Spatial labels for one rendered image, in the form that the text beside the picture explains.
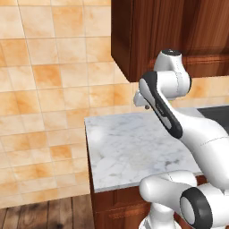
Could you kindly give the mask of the dark grey hob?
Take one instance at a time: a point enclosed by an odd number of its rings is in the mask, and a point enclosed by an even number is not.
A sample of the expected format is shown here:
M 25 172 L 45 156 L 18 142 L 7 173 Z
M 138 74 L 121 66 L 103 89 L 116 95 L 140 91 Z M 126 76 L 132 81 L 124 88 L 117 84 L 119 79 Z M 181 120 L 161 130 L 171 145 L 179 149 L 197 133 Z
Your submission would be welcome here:
M 212 106 L 198 108 L 198 111 L 206 118 L 219 123 L 229 134 L 229 106 Z

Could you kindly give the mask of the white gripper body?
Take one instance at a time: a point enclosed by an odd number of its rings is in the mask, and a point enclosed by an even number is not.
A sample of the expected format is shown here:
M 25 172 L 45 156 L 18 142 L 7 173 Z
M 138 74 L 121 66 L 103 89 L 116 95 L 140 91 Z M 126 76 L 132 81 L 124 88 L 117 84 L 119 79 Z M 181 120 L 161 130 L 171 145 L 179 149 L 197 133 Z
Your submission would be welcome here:
M 140 94 L 140 91 L 137 89 L 133 98 L 133 103 L 135 106 L 147 106 L 147 100 Z

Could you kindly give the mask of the dark wood wall cupboard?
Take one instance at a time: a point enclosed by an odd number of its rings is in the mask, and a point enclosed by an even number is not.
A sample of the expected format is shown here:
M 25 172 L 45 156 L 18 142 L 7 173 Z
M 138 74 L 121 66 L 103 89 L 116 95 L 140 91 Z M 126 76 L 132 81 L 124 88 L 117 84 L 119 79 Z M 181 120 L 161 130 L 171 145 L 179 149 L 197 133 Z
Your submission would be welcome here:
M 111 0 L 111 55 L 128 81 L 164 49 L 193 78 L 229 75 L 229 0 Z

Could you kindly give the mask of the dark wood base cabinet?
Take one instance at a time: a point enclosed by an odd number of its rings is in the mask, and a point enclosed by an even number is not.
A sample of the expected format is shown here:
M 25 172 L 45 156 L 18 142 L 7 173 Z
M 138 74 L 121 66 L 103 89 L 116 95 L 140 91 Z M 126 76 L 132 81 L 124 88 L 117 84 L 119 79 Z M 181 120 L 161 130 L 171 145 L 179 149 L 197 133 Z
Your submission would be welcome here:
M 95 193 L 92 175 L 89 184 L 95 229 L 139 229 L 150 204 L 137 186 Z

